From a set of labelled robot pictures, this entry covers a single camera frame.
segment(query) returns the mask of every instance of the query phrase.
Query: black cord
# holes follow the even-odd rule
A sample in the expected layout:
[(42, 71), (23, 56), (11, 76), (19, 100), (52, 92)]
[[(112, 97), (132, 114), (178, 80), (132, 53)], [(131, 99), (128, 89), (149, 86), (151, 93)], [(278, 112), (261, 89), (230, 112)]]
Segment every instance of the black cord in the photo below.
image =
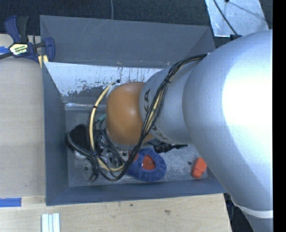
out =
[(113, 15), (114, 15), (113, 0), (110, 1), (111, 1), (111, 20), (113, 20)]
[(156, 94), (155, 94), (155, 96), (153, 98), (153, 101), (152, 101), (152, 103), (150, 105), (150, 108), (149, 108), (149, 110), (147, 112), (146, 118), (145, 118), (144, 123), (143, 123), (142, 130), (141, 130), (139, 141), (138, 141), (137, 145), (131, 151), (130, 157), (126, 161), (126, 163), (125, 163), (121, 173), (118, 176), (116, 176), (113, 173), (111, 173), (113, 178), (109, 178), (108, 176), (104, 176), (106, 179), (109, 179), (110, 181), (117, 181), (117, 180), (119, 180), (121, 177), (123, 177), (125, 175), (125, 173), (129, 169), (130, 165), (133, 163), (137, 153), (141, 149), (141, 146), (143, 144), (143, 141), (144, 141), (145, 137), (149, 134), (150, 130), (152, 129), (153, 125), (155, 124), (155, 121), (156, 121), (156, 119), (157, 119), (157, 117), (158, 117), (158, 115), (160, 113), (162, 104), (160, 104), (159, 108), (157, 108), (157, 112), (153, 111), (153, 107), (154, 107), (155, 103), (157, 102), (157, 99), (160, 98), (160, 96), (161, 96), (161, 100), (163, 100), (166, 88), (167, 88), (167, 86), (170, 83), (167, 80), (171, 80), (173, 78), (173, 76), (178, 72), (178, 70), (181, 67), (183, 67), (185, 64), (187, 64), (189, 62), (192, 62), (192, 61), (201, 60), (205, 56), (206, 56), (206, 54), (187, 58), (185, 60), (182, 60), (182, 61), (174, 64), (170, 68), (170, 71), (169, 71), (167, 77), (164, 79), (164, 81), (159, 86), (159, 88), (158, 88), (158, 90), (157, 90), (157, 92), (156, 92)]
[(234, 30), (234, 28), (232, 27), (232, 25), (230, 24), (230, 22), (227, 20), (227, 18), (225, 17), (224, 13), (222, 13), (220, 7), (218, 6), (218, 3), (216, 2), (216, 0), (213, 0), (217, 9), (219, 10), (219, 12), (221, 13), (222, 17), (224, 18), (225, 22), (228, 24), (228, 26), (231, 28), (231, 30), (233, 31), (233, 33), (235, 35), (238, 35), (238, 33)]

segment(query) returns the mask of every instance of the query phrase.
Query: orange cap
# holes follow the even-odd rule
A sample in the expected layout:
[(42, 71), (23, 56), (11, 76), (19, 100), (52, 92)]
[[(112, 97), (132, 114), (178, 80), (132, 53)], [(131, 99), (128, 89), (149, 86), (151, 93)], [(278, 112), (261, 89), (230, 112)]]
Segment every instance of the orange cap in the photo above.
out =
[(203, 160), (203, 158), (199, 157), (195, 160), (192, 166), (192, 177), (201, 178), (202, 174), (205, 172), (207, 168), (207, 164)]

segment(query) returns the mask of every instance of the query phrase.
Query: gray bin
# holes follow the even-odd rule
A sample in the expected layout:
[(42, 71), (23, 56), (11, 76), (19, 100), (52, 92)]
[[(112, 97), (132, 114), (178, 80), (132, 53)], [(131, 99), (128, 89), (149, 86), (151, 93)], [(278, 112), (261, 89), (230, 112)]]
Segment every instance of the gray bin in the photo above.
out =
[[(86, 124), (90, 107), (101, 92), (101, 85), (88, 83), (79, 88), (70, 83), (76, 68), (162, 69), (186, 57), (214, 50), (209, 27), (41, 16), (41, 37), (52, 37), (56, 44), (54, 62), (43, 66), (47, 205), (225, 192), (209, 170), (202, 179), (191, 177), (188, 162), (199, 156), (194, 146), (162, 155), (168, 168), (161, 181), (146, 183), (125, 176), (118, 182), (109, 182), (100, 176), (90, 183), (88, 162), (75, 158), (65, 142), (68, 131), (80, 123)], [(69, 92), (62, 89), (59, 80), (64, 76), (64, 86), (68, 81), (64, 66), (72, 87)], [(105, 101), (101, 104), (98, 115), (105, 111)]]

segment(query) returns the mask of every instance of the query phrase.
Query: wooden surface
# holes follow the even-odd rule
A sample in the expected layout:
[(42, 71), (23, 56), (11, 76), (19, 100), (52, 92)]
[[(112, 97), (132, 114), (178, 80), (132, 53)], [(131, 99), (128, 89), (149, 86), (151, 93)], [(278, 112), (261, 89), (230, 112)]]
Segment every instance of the wooden surface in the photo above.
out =
[(216, 194), (49, 207), (45, 196), (23, 197), (22, 207), (0, 208), (0, 232), (39, 232), (43, 213), (60, 213), (62, 232), (232, 231), (224, 197)]

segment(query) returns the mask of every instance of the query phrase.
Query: black floor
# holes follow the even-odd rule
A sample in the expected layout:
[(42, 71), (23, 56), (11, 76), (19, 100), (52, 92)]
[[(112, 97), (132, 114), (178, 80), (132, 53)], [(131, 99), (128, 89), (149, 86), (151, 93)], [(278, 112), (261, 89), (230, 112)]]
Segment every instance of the black floor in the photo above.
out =
[[(273, 0), (259, 0), (270, 29), (273, 28)], [(204, 0), (113, 0), (114, 19), (210, 26)], [(4, 20), (12, 15), (28, 15), (28, 35), (40, 34), (39, 15), (111, 18), (110, 0), (0, 0), (0, 33)], [(219, 47), (228, 38), (215, 38)], [(225, 195), (233, 232), (251, 228), (230, 198)]]

